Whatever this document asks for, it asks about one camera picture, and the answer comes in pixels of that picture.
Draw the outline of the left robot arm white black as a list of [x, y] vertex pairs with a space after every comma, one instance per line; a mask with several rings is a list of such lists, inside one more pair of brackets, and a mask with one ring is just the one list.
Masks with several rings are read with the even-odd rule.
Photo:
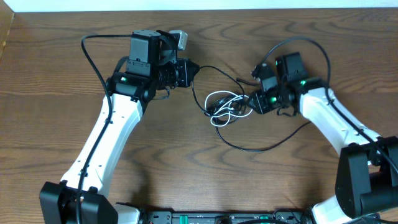
[[199, 66], [178, 53], [182, 30], [135, 30], [129, 55], [101, 81], [101, 112], [79, 156], [59, 183], [46, 182], [39, 199], [45, 223], [142, 223], [142, 211], [108, 200], [114, 170], [128, 137], [160, 90], [191, 85]]

